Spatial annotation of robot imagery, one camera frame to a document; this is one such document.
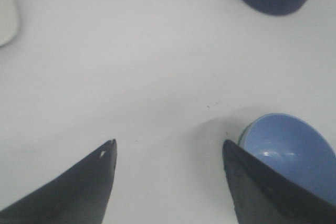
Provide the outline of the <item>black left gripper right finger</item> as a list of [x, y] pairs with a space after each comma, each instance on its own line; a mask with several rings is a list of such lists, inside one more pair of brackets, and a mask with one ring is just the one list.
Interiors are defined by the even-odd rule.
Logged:
[[239, 223], [335, 223], [335, 206], [231, 140], [224, 141], [223, 163]]

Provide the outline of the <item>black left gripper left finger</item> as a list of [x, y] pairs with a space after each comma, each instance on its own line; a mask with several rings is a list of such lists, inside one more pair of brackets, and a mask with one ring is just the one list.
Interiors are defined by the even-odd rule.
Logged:
[[1, 210], [1, 223], [102, 223], [114, 180], [109, 140], [64, 173]]

